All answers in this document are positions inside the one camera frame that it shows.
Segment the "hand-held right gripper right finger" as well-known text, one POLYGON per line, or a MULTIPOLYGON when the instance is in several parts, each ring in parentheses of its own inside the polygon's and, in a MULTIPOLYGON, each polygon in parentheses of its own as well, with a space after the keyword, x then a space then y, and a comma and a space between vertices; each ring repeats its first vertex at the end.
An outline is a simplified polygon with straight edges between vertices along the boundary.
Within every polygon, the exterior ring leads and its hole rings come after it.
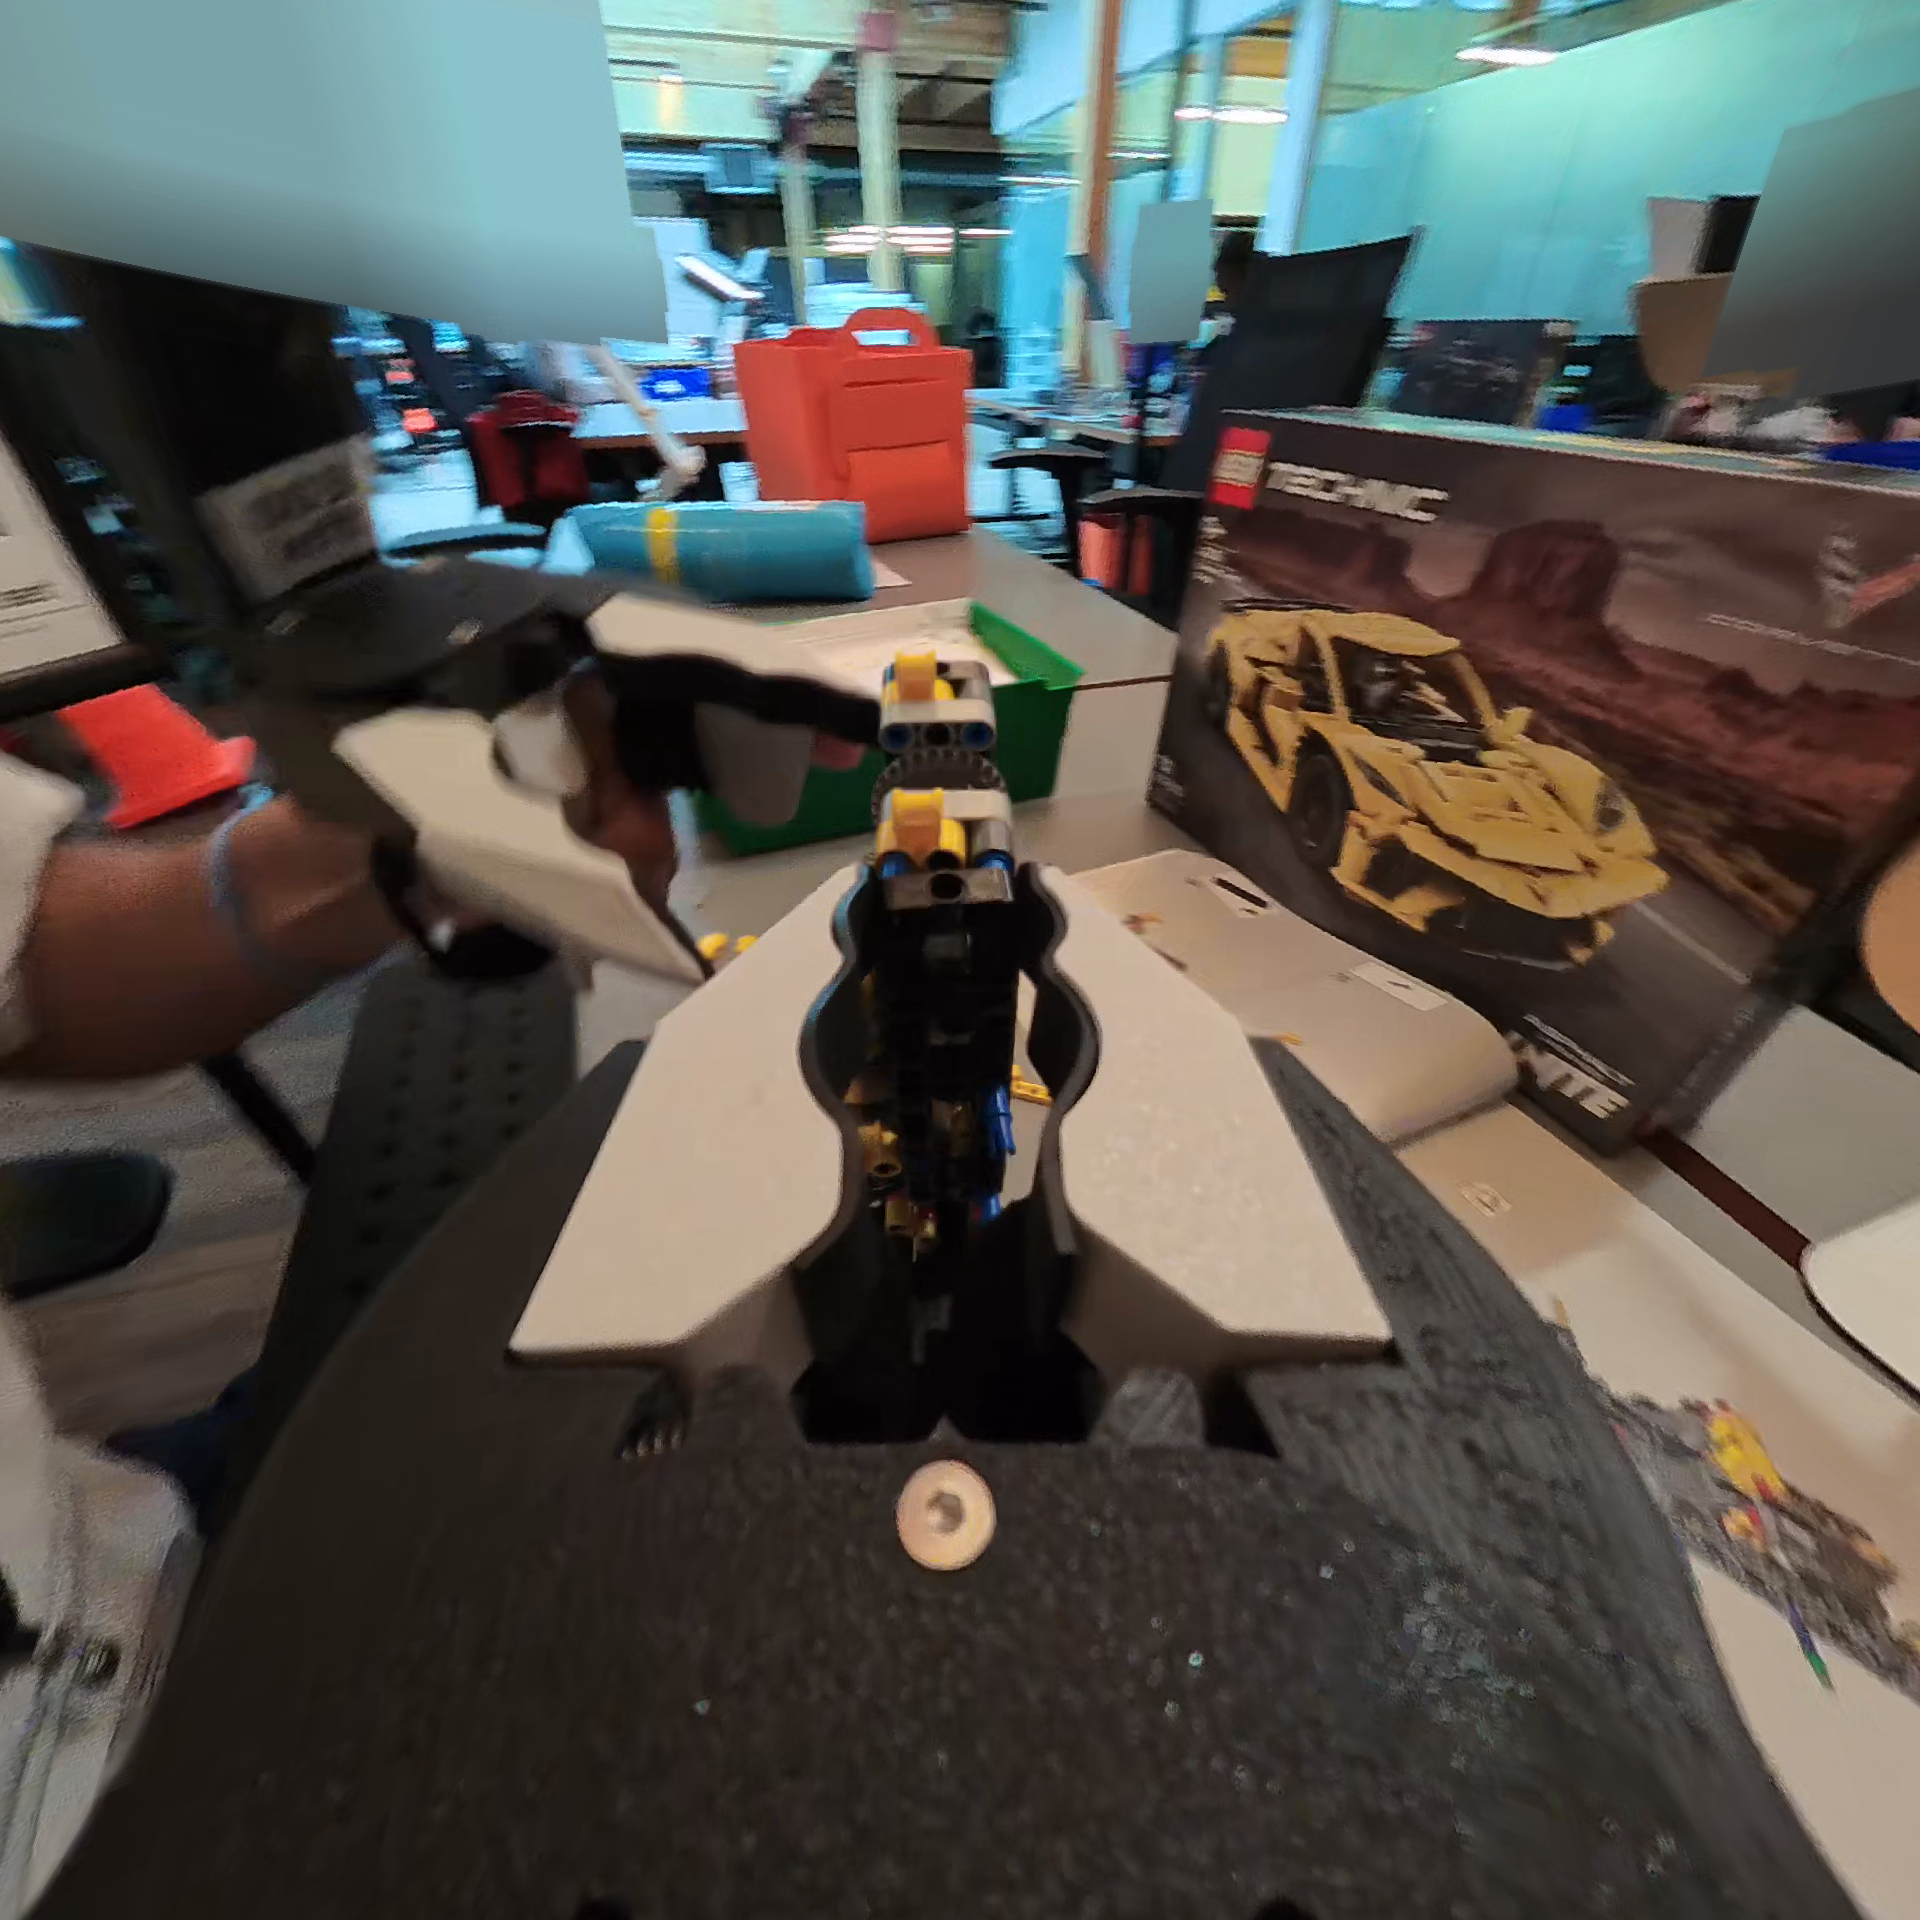
POLYGON ((1241 1022, 1059 869, 1020 872, 1041 948, 1035 1170, 1060 1327, 1103 1379, 1365 1365, 1393 1332, 1241 1022))

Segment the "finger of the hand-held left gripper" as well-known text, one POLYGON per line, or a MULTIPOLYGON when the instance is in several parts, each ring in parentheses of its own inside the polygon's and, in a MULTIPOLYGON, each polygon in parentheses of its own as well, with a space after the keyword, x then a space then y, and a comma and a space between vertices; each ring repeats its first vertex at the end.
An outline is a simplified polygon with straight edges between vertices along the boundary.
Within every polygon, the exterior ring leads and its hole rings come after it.
POLYGON ((665 736, 703 710, 876 744, 876 692, 785 627, 706 606, 617 594, 591 613, 587 636, 620 724, 665 736))
POLYGON ((401 707, 336 732, 332 754, 411 832, 444 899, 540 946, 681 991, 709 978, 684 927, 574 828, 568 804, 587 793, 588 762, 560 704, 495 718, 401 707))

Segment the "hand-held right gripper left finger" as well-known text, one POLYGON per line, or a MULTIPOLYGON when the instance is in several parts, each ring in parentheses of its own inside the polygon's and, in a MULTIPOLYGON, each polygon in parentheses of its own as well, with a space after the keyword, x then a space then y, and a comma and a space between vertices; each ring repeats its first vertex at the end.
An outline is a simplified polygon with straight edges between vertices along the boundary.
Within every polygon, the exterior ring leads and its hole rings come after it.
POLYGON ((807 1372, 796 1278, 843 1215, 848 1146, 803 1042, 854 881, 834 871, 660 1020, 511 1334, 519 1362, 807 1372))

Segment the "black yellow lego car chassis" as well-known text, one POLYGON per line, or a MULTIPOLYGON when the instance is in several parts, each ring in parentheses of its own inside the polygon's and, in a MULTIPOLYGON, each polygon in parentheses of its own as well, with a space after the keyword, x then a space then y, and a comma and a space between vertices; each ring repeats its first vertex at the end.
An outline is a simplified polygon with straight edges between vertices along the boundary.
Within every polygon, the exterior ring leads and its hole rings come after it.
POLYGON ((869 1052, 847 1106, 891 1250, 928 1267, 998 1217, 1014 1152, 1014 801, 982 657, 907 647, 880 674, 876 721, 872 847, 848 925, 869 1052))

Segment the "open lego instruction booklet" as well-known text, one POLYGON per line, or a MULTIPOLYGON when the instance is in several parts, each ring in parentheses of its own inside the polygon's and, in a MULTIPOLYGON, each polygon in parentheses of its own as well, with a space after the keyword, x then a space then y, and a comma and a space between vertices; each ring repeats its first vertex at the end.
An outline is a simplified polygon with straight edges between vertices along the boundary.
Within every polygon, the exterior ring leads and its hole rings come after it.
POLYGON ((1803 1828, 1865 1917, 1916 1917, 1916 1405, 1526 1116, 1461 1000, 1198 852, 1080 882, 1289 1047, 1556 1327, 1803 1828))

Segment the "lego set cardboard box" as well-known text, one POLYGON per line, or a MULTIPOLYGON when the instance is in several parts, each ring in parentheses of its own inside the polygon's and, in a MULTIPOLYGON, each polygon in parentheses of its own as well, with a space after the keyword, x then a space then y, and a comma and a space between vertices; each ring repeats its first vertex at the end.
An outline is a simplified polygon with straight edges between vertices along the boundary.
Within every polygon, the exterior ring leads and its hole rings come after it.
POLYGON ((1890 472, 1230 413, 1148 799, 1617 1152, 1821 992, 1914 840, 1916 576, 1890 472))

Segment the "person's left hand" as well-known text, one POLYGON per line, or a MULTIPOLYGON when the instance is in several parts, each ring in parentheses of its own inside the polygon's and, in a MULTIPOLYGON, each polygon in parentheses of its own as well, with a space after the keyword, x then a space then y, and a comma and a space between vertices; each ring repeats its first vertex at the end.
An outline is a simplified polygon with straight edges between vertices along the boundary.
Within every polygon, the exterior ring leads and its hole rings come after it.
POLYGON ((617 857, 649 908, 666 913, 681 850, 668 791, 637 783, 619 756, 612 694, 599 670, 580 668, 563 688, 582 781, 565 802, 573 832, 617 857))

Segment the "teal rolled cloth bundle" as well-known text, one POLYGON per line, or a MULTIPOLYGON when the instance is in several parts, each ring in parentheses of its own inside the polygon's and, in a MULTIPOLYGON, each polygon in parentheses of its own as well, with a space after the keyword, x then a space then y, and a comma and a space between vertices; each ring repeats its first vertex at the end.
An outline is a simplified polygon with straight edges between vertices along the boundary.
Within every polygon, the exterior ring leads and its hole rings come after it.
POLYGON ((854 501, 617 501, 567 524, 597 571, 713 606, 865 605, 878 587, 854 501))

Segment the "red office chair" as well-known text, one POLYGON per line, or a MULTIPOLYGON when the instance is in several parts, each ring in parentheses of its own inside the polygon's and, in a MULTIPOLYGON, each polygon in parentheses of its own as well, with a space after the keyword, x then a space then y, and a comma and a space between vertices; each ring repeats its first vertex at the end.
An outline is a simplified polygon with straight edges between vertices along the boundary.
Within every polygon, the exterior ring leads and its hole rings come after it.
POLYGON ((579 422, 580 409, 533 391, 508 391, 473 409, 458 439, 476 505, 542 532, 587 506, 592 483, 579 422))

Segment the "orange bag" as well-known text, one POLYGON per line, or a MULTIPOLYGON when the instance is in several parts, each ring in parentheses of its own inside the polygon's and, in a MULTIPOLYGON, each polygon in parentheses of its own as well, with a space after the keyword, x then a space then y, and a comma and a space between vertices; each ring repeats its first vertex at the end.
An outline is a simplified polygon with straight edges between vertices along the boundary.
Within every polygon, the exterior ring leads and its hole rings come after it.
POLYGON ((967 532, 972 375, 969 348, 903 306, 739 345, 758 498, 861 506, 878 546, 967 532))

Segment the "green plastic bin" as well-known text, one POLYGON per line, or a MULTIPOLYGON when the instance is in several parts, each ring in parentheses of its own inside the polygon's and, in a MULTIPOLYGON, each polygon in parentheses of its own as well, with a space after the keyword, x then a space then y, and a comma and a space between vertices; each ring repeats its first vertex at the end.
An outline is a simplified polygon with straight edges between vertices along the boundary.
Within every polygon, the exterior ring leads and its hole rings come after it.
MULTIPOLYGON (((824 648, 834 665, 871 683, 903 652, 933 650, 944 660, 986 666, 997 716, 997 767, 1019 804, 1052 797, 1077 688, 1085 670, 1008 616, 972 598, 948 598, 900 610, 865 610, 788 622, 786 633, 824 648)), ((872 791, 884 756, 867 753, 858 769, 812 769, 796 814, 757 827, 728 804, 697 794, 690 816, 730 857, 757 857, 845 840, 872 820, 872 791)))

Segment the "dark blue office chair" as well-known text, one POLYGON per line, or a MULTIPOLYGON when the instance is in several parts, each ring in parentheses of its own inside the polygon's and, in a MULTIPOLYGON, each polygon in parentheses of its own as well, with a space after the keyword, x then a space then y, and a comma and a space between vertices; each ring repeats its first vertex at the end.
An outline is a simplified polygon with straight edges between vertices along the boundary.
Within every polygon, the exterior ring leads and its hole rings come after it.
POLYGON ((174 1174, 146 1155, 50 1155, 2 1164, 2 1291, 28 1302, 115 1274, 158 1239, 174 1174))

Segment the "white rounded pad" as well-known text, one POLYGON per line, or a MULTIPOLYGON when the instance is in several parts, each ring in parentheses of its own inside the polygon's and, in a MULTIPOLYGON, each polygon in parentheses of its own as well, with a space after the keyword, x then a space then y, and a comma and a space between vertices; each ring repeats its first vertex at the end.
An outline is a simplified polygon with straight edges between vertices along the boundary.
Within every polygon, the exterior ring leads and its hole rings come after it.
POLYGON ((1822 1323, 1916 1401, 1919 1200, 1808 1244, 1798 1269, 1822 1323))

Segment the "dark cardboard box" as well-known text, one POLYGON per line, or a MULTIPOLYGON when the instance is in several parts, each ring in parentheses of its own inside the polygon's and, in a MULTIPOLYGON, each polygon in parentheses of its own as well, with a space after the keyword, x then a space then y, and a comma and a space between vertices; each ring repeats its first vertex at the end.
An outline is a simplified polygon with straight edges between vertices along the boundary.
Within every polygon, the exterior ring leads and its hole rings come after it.
POLYGON ((1577 341, 1568 321, 1422 321, 1399 328, 1365 405, 1385 415, 1533 426, 1577 341))

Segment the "brown cardboard box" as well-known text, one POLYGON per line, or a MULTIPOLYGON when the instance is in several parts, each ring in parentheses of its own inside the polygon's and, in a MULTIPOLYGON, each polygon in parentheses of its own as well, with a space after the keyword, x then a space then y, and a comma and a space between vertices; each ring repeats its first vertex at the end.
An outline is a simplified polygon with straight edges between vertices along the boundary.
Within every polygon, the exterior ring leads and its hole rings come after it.
POLYGON ((1676 398, 1706 381, 1732 273, 1646 277, 1630 291, 1641 359, 1649 383, 1676 398))

